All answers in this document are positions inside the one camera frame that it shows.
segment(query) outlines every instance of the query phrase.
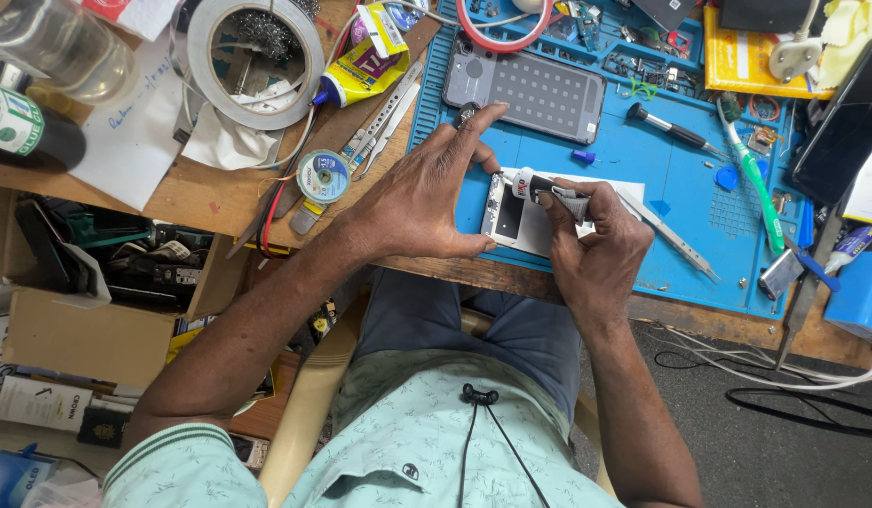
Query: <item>green toothbrush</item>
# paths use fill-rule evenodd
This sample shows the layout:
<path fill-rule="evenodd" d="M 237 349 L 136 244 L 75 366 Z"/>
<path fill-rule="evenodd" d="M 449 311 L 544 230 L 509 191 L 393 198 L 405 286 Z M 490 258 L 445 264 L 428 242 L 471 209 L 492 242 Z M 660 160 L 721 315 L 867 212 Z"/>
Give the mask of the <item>green toothbrush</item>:
<path fill-rule="evenodd" d="M 778 220 L 775 205 L 772 204 L 772 197 L 766 188 L 765 181 L 762 180 L 762 174 L 759 173 L 756 158 L 749 154 L 749 148 L 746 148 L 746 145 L 740 141 L 737 130 L 734 128 L 733 122 L 740 118 L 740 105 L 733 92 L 723 92 L 718 98 L 717 105 L 719 118 L 721 118 L 730 143 L 733 144 L 734 151 L 737 153 L 740 169 L 743 170 L 746 178 L 753 182 L 753 186 L 756 187 L 756 192 L 759 194 L 759 200 L 762 202 L 762 223 L 766 226 L 766 232 L 769 234 L 769 248 L 776 256 L 780 256 L 784 252 L 784 234 L 781 232 L 781 222 Z"/>

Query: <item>precision screwdriver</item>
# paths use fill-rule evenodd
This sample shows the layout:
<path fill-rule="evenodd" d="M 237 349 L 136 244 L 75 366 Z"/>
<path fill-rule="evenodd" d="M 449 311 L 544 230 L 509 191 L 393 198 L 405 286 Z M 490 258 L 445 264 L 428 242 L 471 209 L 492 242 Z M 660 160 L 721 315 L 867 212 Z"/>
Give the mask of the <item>precision screwdriver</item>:
<path fill-rule="evenodd" d="M 631 120 L 640 120 L 645 121 L 646 123 L 653 125 L 655 127 L 660 128 L 668 137 L 672 137 L 677 139 L 683 144 L 687 144 L 692 146 L 693 148 L 702 148 L 703 150 L 708 150 L 715 154 L 716 156 L 720 156 L 723 159 L 728 159 L 728 156 L 724 155 L 724 153 L 718 148 L 709 144 L 701 135 L 696 134 L 695 132 L 685 129 L 679 125 L 668 123 L 658 117 L 654 117 L 649 114 L 649 111 L 643 109 L 640 106 L 640 103 L 637 102 L 627 110 L 627 118 Z"/>

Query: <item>black wire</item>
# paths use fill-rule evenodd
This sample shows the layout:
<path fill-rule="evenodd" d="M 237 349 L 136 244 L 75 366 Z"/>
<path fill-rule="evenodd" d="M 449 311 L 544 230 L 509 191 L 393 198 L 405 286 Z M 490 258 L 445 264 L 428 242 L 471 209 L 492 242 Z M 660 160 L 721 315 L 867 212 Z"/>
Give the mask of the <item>black wire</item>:
<path fill-rule="evenodd" d="M 546 501 L 546 498 L 543 495 L 543 491 L 541 491 L 540 486 L 536 484 L 536 480 L 534 480 L 533 477 L 530 476 L 530 471 L 528 471 L 527 466 L 525 466 L 523 464 L 523 460 L 521 460 L 521 456 L 517 455 L 517 450 L 515 450 L 515 445 L 511 444 L 511 439 L 508 438 L 508 435 L 505 433 L 505 430 L 502 429 L 502 426 L 498 423 L 498 420 L 496 420 L 496 415 L 493 414 L 492 409 L 489 406 L 487 406 L 487 411 L 489 411 L 489 416 L 493 417 L 493 421 L 496 422 L 496 427 L 498 427 L 499 431 L 502 433 L 502 437 L 505 438 L 505 441 L 511 447 L 511 451 L 515 453 L 515 457 L 517 458 L 517 462 L 519 462 L 521 464 L 521 468 L 523 468 L 523 471 L 525 473 L 527 473 L 527 477 L 530 478 L 530 483 L 533 484 L 533 488 L 536 489 L 536 495 L 540 496 L 540 501 L 543 502 L 543 506 L 545 506 L 546 508 L 549 508 L 549 502 Z"/>
<path fill-rule="evenodd" d="M 468 461 L 468 444 L 470 443 L 470 435 L 474 433 L 474 422 L 476 421 L 476 404 L 474 404 L 474 418 L 470 419 L 470 429 L 468 430 L 468 438 L 464 440 L 464 451 L 461 452 L 461 487 L 458 490 L 458 508 L 464 503 L 464 469 Z"/>
<path fill-rule="evenodd" d="M 94 471 L 92 471 L 91 469 L 89 469 L 88 466 L 85 466 L 84 464 L 82 464 L 81 462 L 79 462 L 78 460 L 76 460 L 76 459 L 74 459 L 74 458 L 69 458 L 68 456 L 50 455 L 50 454 L 46 454 L 46 453 L 44 453 L 44 452 L 39 452 L 39 451 L 33 451 L 33 452 L 31 452 L 30 455 L 46 456 L 47 458 L 57 458 L 57 459 L 61 459 L 61 460 L 69 460 L 69 462 L 71 462 L 71 463 L 75 464 L 76 466 L 82 468 L 83 470 L 85 470 L 86 473 L 88 473 L 89 475 L 93 476 L 94 478 L 97 478 L 98 480 L 101 479 L 100 476 L 97 475 L 97 473 L 95 473 Z"/>
<path fill-rule="evenodd" d="M 674 366 L 674 365 L 662 364 L 661 362 L 659 362 L 659 356 L 662 356 L 663 354 L 673 354 L 675 356 L 681 357 L 683 360 L 686 360 L 687 362 L 692 362 L 693 364 L 686 365 L 686 366 Z M 665 367 L 667 369 L 677 369 L 677 370 L 695 369 L 696 367 L 715 367 L 715 365 L 713 365 L 709 362 L 702 362 L 702 363 L 696 362 L 696 361 L 692 360 L 691 358 L 688 358 L 687 356 L 685 356 L 679 352 L 674 352 L 674 351 L 658 352 L 658 353 L 656 353 L 656 356 L 653 358 L 653 361 L 656 363 L 656 365 L 658 365 L 660 367 Z M 740 365 L 743 367 L 751 367 L 754 369 L 762 369 L 764 371 L 776 372 L 775 369 L 770 368 L 770 367 L 762 367 L 759 365 L 754 365 L 754 364 L 749 364 L 746 362 L 732 360 L 730 358 L 720 358 L 720 359 L 717 359 L 716 362 L 730 362 L 732 364 L 737 364 L 737 365 Z M 767 378 L 763 375 L 757 374 L 757 373 L 748 373 L 748 372 L 742 371 L 740 369 L 735 369 L 735 371 L 738 371 L 739 373 L 758 376 L 761 379 L 764 379 L 766 381 L 770 381 L 769 378 Z M 808 376 L 806 376 L 804 374 L 799 373 L 798 375 L 800 377 L 802 377 L 803 379 L 805 379 L 806 381 L 809 381 L 812 384 L 817 384 L 817 383 L 815 383 L 814 380 L 812 380 L 811 378 L 809 378 Z M 847 393 L 849 395 L 856 395 L 856 396 L 860 396 L 860 397 L 865 397 L 864 395 L 860 395 L 858 393 L 844 392 L 843 390 L 840 390 L 840 389 L 836 389 L 834 391 Z M 746 400 L 740 400 L 739 398 L 735 397 L 736 395 L 744 394 L 744 393 L 745 394 L 754 394 L 754 395 L 775 395 L 778 397 L 790 396 L 790 397 L 796 398 L 797 400 L 800 400 L 801 402 L 803 402 L 804 404 L 806 404 L 807 406 L 809 406 L 810 408 L 815 410 L 817 413 L 822 415 L 822 417 L 825 418 L 828 422 L 817 421 L 817 420 L 813 420 L 810 418 L 801 417 L 798 415 L 794 415 L 793 413 L 788 413 L 786 411 L 774 410 L 774 409 L 768 408 L 766 406 L 754 404 L 752 402 L 746 402 Z M 803 391 L 794 391 L 791 389 L 784 389 L 781 387 L 778 387 L 777 389 L 735 388 L 735 389 L 729 389 L 728 391 L 726 391 L 724 396 L 732 404 L 735 404 L 735 405 L 740 406 L 742 408 L 746 408 L 748 410 L 753 410 L 753 411 L 757 411 L 759 413 L 767 414 L 769 416 L 781 418 L 782 420 L 791 421 L 794 423 L 799 423 L 801 425 L 806 425 L 806 426 L 814 427 L 817 429 L 830 430 L 832 432 L 839 432 L 841 434 L 849 434 L 852 436 L 859 436 L 859 437 L 868 437 L 868 438 L 872 439 L 872 429 L 864 429 L 864 428 L 859 428 L 859 427 L 843 425 L 842 423 L 836 421 L 834 418 L 830 417 L 827 413 L 825 413 L 821 408 L 819 408 L 818 406 L 816 406 L 812 402 L 812 400 L 814 400 L 817 402 L 821 402 L 823 404 L 842 408 L 842 409 L 848 410 L 848 411 L 853 411 L 853 412 L 856 412 L 856 413 L 859 413 L 859 414 L 862 414 L 864 416 L 868 416 L 868 417 L 872 418 L 872 410 L 871 409 L 864 408 L 862 406 L 857 406 L 856 404 L 851 404 L 849 402 L 846 402 L 846 401 L 843 401 L 843 400 L 840 400 L 837 398 L 828 398 L 828 397 L 824 397 L 821 395 L 816 395 L 816 394 L 812 394 L 812 393 L 805 393 Z"/>

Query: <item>concrete floor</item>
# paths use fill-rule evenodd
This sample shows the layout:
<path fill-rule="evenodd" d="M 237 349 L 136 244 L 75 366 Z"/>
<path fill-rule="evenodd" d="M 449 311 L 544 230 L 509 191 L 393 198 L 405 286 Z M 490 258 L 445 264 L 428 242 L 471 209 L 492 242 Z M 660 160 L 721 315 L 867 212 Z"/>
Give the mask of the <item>concrete floor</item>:
<path fill-rule="evenodd" d="M 713 367 L 689 370 L 666 369 L 653 358 L 673 346 L 653 340 L 672 340 L 667 331 L 634 323 L 637 345 L 649 365 L 662 398 L 674 422 L 690 447 L 706 503 L 711 507 L 872 507 L 872 439 L 847 436 L 783 421 L 756 411 L 741 409 L 724 398 L 732 388 L 759 388 L 731 373 Z M 725 341 L 712 341 L 717 347 L 733 348 Z M 687 365 L 673 355 L 660 361 Z M 827 373 L 854 375 L 862 371 L 837 364 L 791 356 L 793 364 Z M 581 354 L 581 388 L 595 395 L 592 371 L 586 351 Z M 791 378 L 769 373 L 775 381 Z M 872 395 L 872 383 L 858 391 Z M 872 398 L 840 396 L 872 409 Z M 794 398 L 758 399 L 779 410 L 790 410 L 808 418 L 814 410 Z M 828 408 L 829 416 L 843 425 L 872 428 L 872 420 Z M 596 476 L 598 456 L 576 428 L 571 440 L 581 469 Z"/>

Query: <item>blue silicone repair mat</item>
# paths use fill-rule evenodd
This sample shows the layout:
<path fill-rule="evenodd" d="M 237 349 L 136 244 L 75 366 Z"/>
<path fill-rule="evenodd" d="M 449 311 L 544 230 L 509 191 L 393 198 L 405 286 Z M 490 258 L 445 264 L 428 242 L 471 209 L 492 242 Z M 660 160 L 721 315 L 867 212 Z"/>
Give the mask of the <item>blue silicone repair mat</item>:
<path fill-rule="evenodd" d="M 471 0 L 465 1 L 470 9 Z M 479 1 L 479 12 L 471 12 L 474 23 L 488 23 L 518 13 L 511 0 L 491 0 L 491 3 L 498 6 L 498 16 L 486 17 L 487 2 Z M 757 287 L 760 272 L 774 261 L 774 255 L 765 242 L 758 194 L 746 176 L 740 175 L 736 190 L 724 190 L 713 182 L 713 175 L 724 165 L 733 164 L 732 161 L 721 161 L 708 152 L 673 142 L 649 125 L 625 120 L 627 109 L 635 100 L 640 100 L 643 107 L 656 117 L 689 128 L 720 150 L 730 153 L 713 104 L 703 100 L 711 92 L 702 91 L 702 25 L 685 20 L 679 27 L 678 33 L 690 40 L 690 54 L 681 59 L 621 38 L 622 24 L 635 29 L 657 29 L 657 25 L 638 8 L 626 11 L 610 0 L 602 0 L 596 5 L 603 11 L 598 51 L 586 51 L 579 37 L 567 41 L 545 34 L 525 50 L 597 72 L 608 79 L 596 142 L 583 146 L 501 121 L 489 128 L 482 140 L 496 151 L 503 167 L 527 166 L 550 173 L 644 183 L 644 204 L 708 260 L 725 281 L 717 286 L 713 284 L 656 234 L 637 277 L 636 291 L 754 316 L 781 318 L 785 295 L 777 302 L 771 302 Z M 440 2 L 439 13 L 457 19 L 455 3 L 451 0 Z M 530 31 L 535 19 L 533 16 L 485 30 L 487 35 L 497 39 L 522 37 Z M 442 101 L 455 31 L 454 27 L 443 26 L 430 44 L 423 86 L 414 112 L 409 151 L 441 122 L 451 121 L 456 113 Z M 654 69 L 655 63 L 673 65 L 679 70 L 678 83 L 681 85 L 668 89 L 659 87 L 656 96 L 650 100 L 646 100 L 642 92 L 622 97 L 622 92 L 631 90 L 630 78 L 622 76 L 627 73 L 618 71 L 618 64 L 622 62 L 631 66 L 648 62 L 644 69 L 647 69 L 646 65 Z M 644 73 L 640 77 L 648 80 L 647 76 Z M 736 123 L 737 132 L 746 142 L 753 127 L 768 126 L 787 138 L 788 123 L 785 120 L 791 115 L 791 106 L 790 101 L 786 104 L 782 101 L 781 114 L 775 121 L 759 120 L 745 110 L 741 121 Z M 602 162 L 585 166 L 571 158 L 572 149 L 595 152 Z M 772 168 L 768 177 L 769 191 L 790 192 L 793 200 L 786 204 L 781 220 L 785 234 L 795 238 L 800 229 L 805 198 L 788 184 L 790 178 L 786 164 L 789 155 L 784 153 L 779 157 L 782 150 L 782 143 L 778 141 L 772 145 L 768 156 L 753 154 Z M 713 164 L 713 168 L 704 166 L 705 162 Z M 487 175 L 477 169 L 465 176 L 455 209 L 459 231 L 480 232 L 488 185 Z M 549 260 L 511 248 L 500 247 L 482 257 L 551 271 Z M 746 279 L 743 288 L 738 283 L 742 278 Z"/>

